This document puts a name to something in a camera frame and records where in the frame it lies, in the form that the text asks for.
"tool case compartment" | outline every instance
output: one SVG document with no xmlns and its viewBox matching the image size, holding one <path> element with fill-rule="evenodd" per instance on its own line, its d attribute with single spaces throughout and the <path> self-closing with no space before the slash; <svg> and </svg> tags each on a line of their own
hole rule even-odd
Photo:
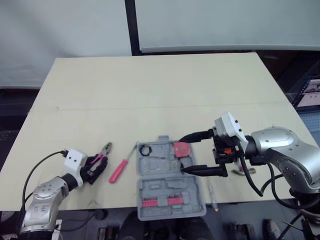
<svg viewBox="0 0 320 240">
<path fill-rule="evenodd" d="M 159 136 L 156 142 L 141 142 L 137 146 L 137 172 L 142 177 L 137 182 L 137 212 L 141 221 L 190 218 L 206 214 L 200 181 L 197 176 L 182 174 L 195 164 L 192 147 L 188 156 L 177 157 L 174 143 L 168 136 Z M 148 156 L 140 153 L 148 145 Z"/>
</svg>

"white curtain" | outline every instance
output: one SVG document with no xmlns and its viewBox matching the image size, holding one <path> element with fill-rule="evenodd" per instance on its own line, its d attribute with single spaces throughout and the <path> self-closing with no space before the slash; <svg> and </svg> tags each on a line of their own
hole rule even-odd
<svg viewBox="0 0 320 240">
<path fill-rule="evenodd" d="M 0 89 L 40 88 L 55 58 L 130 55 L 124 0 L 0 0 Z"/>
</svg>

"white table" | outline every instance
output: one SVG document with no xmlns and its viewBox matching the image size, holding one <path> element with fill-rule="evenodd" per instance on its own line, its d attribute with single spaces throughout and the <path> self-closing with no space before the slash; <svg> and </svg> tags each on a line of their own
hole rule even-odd
<svg viewBox="0 0 320 240">
<path fill-rule="evenodd" d="M 19 210 L 25 179 L 46 155 L 74 148 L 92 156 L 113 142 L 109 164 L 94 183 L 73 190 L 61 210 L 136 206 L 136 156 L 116 184 L 112 172 L 134 143 L 172 140 L 214 125 L 231 112 L 245 134 L 284 126 L 316 145 L 307 128 L 255 53 L 138 57 L 58 58 L 54 62 L 0 173 L 1 210 Z M 214 165 L 211 140 L 193 144 L 198 164 Z M 63 173 L 64 159 L 54 156 L 33 174 L 36 185 Z M 253 181 L 260 187 L 270 173 L 257 166 Z M 273 199 L 259 197 L 243 176 L 211 177 L 219 203 Z M 201 178 L 207 203 L 209 194 Z M 284 179 L 276 185 L 290 198 Z"/>
</svg>

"tool kit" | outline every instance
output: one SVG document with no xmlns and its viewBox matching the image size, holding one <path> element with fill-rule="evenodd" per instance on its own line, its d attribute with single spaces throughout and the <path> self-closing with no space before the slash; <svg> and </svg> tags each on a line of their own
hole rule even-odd
<svg viewBox="0 0 320 240">
<path fill-rule="evenodd" d="M 207 212 L 197 176 L 180 168 L 195 164 L 190 144 L 159 136 L 137 146 L 137 212 L 141 221 L 204 216 Z"/>
</svg>

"orange component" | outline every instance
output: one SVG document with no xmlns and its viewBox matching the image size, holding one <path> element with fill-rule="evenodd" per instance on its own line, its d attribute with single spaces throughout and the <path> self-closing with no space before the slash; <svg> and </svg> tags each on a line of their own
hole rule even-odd
<svg viewBox="0 0 320 240">
<path fill-rule="evenodd" d="M 231 148 L 227 148 L 224 150 L 225 154 L 231 154 L 232 153 L 232 149 Z"/>
</svg>

